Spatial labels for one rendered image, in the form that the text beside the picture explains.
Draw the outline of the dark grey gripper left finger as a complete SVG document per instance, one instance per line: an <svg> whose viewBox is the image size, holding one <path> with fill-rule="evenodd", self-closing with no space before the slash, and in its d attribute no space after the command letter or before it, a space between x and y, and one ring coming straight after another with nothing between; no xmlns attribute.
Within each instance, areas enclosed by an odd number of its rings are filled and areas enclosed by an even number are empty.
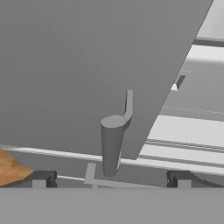
<svg viewBox="0 0 224 224"><path fill-rule="evenodd" d="M3 187L56 187L57 186L56 171L34 171L26 178L3 185Z"/></svg>

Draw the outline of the white and grey cupboards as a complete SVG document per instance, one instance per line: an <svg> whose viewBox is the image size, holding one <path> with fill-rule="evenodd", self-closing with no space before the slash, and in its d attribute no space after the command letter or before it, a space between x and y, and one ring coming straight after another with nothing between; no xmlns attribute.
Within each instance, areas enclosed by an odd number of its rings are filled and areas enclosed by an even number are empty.
<svg viewBox="0 0 224 224"><path fill-rule="evenodd" d="M213 0L136 162L224 175L224 0Z"/></svg>

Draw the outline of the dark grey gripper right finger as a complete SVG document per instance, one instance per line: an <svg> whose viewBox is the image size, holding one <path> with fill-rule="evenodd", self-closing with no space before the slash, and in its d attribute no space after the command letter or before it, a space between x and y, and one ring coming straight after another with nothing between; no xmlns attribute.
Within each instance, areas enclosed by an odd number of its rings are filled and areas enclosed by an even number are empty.
<svg viewBox="0 0 224 224"><path fill-rule="evenodd" d="M201 179L194 175L190 171L174 171L170 170L166 173L167 186L172 188L180 187L222 187L224 185L219 185L204 179Z"/></svg>

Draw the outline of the grey fridge door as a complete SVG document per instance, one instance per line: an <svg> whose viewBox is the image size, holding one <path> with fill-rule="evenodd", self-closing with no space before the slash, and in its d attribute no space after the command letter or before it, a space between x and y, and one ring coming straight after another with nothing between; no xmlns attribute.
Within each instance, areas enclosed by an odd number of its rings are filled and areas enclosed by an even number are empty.
<svg viewBox="0 0 224 224"><path fill-rule="evenodd" d="M132 96L135 158L212 2L0 0L0 144L99 154Z"/></svg>

